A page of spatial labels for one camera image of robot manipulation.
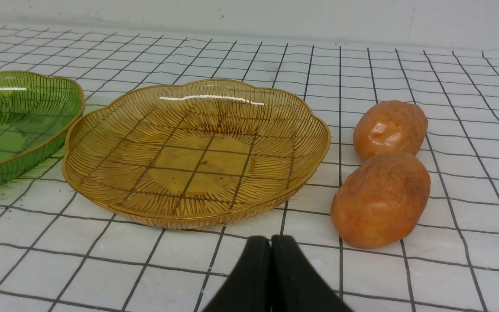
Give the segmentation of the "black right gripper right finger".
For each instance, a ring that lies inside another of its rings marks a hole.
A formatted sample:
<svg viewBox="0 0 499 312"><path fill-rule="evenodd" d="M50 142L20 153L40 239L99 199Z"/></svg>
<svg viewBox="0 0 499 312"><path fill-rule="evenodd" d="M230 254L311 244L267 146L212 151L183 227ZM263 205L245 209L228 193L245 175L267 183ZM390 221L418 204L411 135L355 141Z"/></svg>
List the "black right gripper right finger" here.
<svg viewBox="0 0 499 312"><path fill-rule="evenodd" d="M272 312L350 312L321 278L291 236L272 237L270 300Z"/></svg>

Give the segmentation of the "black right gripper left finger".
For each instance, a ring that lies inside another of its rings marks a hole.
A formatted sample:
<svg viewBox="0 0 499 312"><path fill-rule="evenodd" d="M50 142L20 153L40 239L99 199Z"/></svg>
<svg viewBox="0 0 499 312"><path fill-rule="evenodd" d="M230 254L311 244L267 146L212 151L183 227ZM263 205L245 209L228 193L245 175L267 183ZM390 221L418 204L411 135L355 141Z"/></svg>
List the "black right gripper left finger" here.
<svg viewBox="0 0 499 312"><path fill-rule="evenodd" d="M247 239L229 277L204 308L205 312L269 312L271 246L262 236Z"/></svg>

